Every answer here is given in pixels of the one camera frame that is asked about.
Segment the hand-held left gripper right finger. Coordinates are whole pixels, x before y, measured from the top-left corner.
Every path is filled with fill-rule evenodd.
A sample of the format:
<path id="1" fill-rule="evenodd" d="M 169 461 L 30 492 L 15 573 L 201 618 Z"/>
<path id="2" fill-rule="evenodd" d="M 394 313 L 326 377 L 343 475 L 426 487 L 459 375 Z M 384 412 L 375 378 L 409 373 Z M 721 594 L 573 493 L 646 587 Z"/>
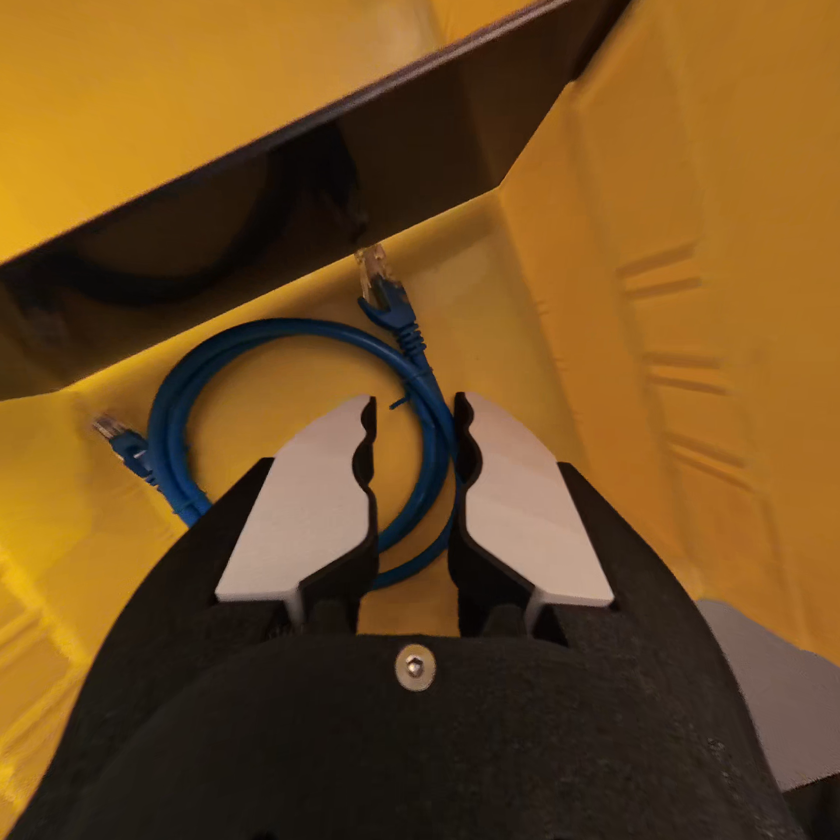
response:
<path id="1" fill-rule="evenodd" d="M 607 580 L 559 463 L 507 410 L 476 392 L 454 405 L 458 445 L 448 567 L 481 611 L 607 608 Z"/>

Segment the yellow plastic bin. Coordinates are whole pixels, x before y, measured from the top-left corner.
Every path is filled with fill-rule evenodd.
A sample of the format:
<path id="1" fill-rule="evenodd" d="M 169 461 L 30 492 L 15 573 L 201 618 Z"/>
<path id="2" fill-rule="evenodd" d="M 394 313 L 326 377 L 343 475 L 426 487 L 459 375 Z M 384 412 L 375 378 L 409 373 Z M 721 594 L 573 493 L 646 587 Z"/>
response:
<path id="1" fill-rule="evenodd" d="M 2 260 L 486 23 L 2 2 Z M 452 581 L 454 405 L 559 463 L 607 608 Z M 376 400 L 379 571 L 215 590 Z M 794 838 L 838 770 L 838 2 L 629 2 L 499 186 L 2 401 L 2 838 Z"/>

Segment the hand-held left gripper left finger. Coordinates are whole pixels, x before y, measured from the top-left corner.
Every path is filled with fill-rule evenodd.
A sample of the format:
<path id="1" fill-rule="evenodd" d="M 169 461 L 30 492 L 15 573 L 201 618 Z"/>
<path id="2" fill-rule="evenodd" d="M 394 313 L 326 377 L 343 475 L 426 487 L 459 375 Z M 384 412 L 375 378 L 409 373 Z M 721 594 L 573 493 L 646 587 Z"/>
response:
<path id="1" fill-rule="evenodd" d="M 376 400 L 358 395 L 284 444 L 217 584 L 220 602 L 280 602 L 293 624 L 316 604 L 357 603 L 379 571 Z"/>

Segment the black bin divider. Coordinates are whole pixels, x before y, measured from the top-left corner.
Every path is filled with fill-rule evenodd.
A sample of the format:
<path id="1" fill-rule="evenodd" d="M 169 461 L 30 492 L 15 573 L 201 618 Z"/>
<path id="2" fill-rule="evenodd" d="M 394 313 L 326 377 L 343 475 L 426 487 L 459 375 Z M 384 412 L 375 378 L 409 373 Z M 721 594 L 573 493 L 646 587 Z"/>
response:
<path id="1" fill-rule="evenodd" d="M 2 260 L 2 401 L 58 391 L 499 186 L 629 2 L 493 5 Z"/>

